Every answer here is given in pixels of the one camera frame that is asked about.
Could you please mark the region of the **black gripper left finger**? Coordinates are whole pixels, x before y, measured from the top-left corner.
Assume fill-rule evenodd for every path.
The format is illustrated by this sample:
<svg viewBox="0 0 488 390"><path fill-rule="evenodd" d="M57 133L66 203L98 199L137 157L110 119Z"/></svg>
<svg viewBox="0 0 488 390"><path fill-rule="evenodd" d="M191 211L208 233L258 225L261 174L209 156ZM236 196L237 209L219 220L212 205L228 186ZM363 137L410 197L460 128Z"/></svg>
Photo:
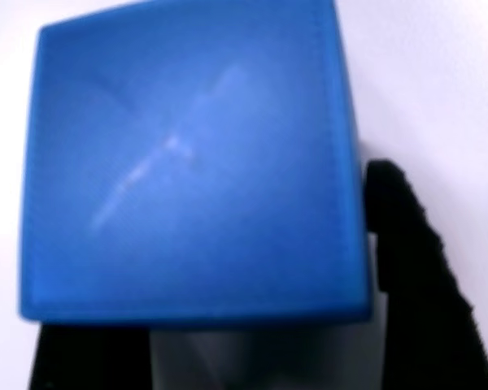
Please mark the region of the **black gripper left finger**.
<svg viewBox="0 0 488 390"><path fill-rule="evenodd" d="M150 331L43 324L29 387L150 389Z"/></svg>

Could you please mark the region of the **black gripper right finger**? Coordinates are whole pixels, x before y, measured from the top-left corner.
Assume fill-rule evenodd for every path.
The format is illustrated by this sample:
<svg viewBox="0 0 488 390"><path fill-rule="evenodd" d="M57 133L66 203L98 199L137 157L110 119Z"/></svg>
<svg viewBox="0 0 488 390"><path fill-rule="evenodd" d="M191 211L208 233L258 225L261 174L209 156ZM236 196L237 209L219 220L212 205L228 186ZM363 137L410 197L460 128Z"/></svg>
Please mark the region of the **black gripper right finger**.
<svg viewBox="0 0 488 390"><path fill-rule="evenodd" d="M384 389L488 389L488 355L442 238L404 172L367 165L364 204L377 282L388 296Z"/></svg>

